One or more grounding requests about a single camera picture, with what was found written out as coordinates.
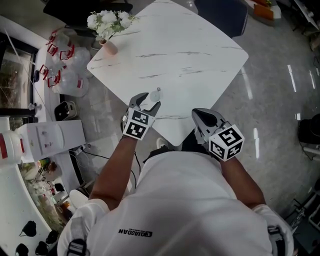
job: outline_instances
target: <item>flower bouquet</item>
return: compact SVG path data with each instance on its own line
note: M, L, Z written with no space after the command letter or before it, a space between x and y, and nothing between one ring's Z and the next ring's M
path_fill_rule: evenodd
M117 47L109 41L116 33L124 31L129 28L132 21L137 20L133 15L129 15L125 11L107 11L103 10L100 13L91 12L87 18L87 25L89 29L96 31L99 40L105 50L110 55L115 55L118 52Z

